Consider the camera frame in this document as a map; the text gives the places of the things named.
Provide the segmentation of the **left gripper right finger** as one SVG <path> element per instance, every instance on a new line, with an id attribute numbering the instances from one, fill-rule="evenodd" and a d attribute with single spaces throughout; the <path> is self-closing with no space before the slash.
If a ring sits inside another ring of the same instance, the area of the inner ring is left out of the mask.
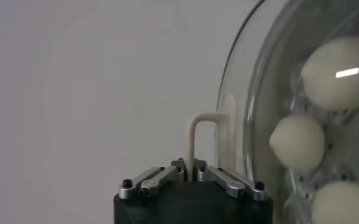
<path id="1" fill-rule="evenodd" d="M 243 195 L 248 195 L 255 201 L 267 201 L 269 198 L 269 192 L 263 182 L 254 182 L 236 171 L 208 166 L 205 161 L 197 158 L 194 159 L 194 179 L 214 182 L 233 198 Z"/>

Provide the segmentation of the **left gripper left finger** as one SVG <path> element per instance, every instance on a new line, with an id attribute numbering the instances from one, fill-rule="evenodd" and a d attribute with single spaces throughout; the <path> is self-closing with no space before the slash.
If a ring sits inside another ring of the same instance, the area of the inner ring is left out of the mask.
<path id="1" fill-rule="evenodd" d="M 124 179 L 118 189 L 118 197 L 131 200 L 139 193 L 153 197 L 169 181 L 185 181 L 186 167 L 183 158 L 171 161 L 167 167 L 151 167 L 133 179 Z"/>

